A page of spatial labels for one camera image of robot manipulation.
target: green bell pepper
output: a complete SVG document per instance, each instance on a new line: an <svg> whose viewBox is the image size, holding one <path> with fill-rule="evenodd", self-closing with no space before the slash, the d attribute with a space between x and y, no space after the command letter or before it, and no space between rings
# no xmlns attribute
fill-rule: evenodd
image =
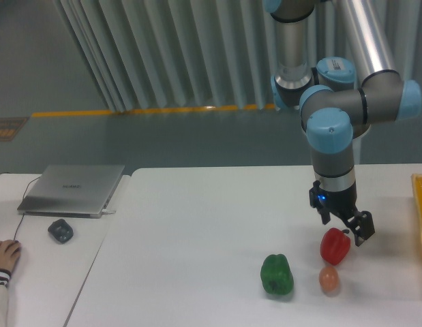
<svg viewBox="0 0 422 327"><path fill-rule="evenodd" d="M283 254L269 255L260 269L262 286L267 293L287 295L294 288L290 265Z"/></svg>

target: laptop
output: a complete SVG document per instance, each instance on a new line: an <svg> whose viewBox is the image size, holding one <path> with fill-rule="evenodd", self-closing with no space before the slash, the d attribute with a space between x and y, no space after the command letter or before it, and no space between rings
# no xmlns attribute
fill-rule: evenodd
<svg viewBox="0 0 422 327"><path fill-rule="evenodd" d="M49 166L18 207L36 216L100 218L124 166Z"/></svg>

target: gray floor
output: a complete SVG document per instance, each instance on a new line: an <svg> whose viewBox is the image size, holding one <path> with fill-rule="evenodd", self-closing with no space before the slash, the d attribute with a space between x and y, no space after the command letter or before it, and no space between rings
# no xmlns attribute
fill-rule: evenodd
<svg viewBox="0 0 422 327"><path fill-rule="evenodd" d="M422 163L422 115L372 126L362 164ZM298 112L274 110L30 118L0 142L0 172L41 173L49 164L138 168L308 165Z"/></svg>

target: yellow stripe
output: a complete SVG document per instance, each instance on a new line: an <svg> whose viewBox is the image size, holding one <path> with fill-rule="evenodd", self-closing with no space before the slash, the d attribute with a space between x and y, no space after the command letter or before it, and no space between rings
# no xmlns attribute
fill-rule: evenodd
<svg viewBox="0 0 422 327"><path fill-rule="evenodd" d="M264 109L274 109L274 104L266 104ZM257 110L256 104L248 104L244 110ZM86 111L56 111L56 112L34 112L32 117L63 117L63 116L102 116L108 114L171 114L175 112L208 112L208 111L236 111L236 106L222 107L182 107L182 108L150 108L150 109L133 109L126 112L112 112L110 110L86 110Z"/></svg>

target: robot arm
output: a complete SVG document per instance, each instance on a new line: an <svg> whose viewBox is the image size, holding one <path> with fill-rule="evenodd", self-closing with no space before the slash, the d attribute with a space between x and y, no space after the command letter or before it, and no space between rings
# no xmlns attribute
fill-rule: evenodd
<svg viewBox="0 0 422 327"><path fill-rule="evenodd" d="M279 69L271 79L277 105L299 104L301 125L310 144L316 181L310 204L324 224L339 217L355 235L357 246L374 233L372 216L356 207L352 139L370 124L418 116L419 85L403 82L370 0L335 0L343 16L361 87L353 89L355 69L345 59L321 60L307 68L306 18L319 1L264 0L277 21Z"/></svg>

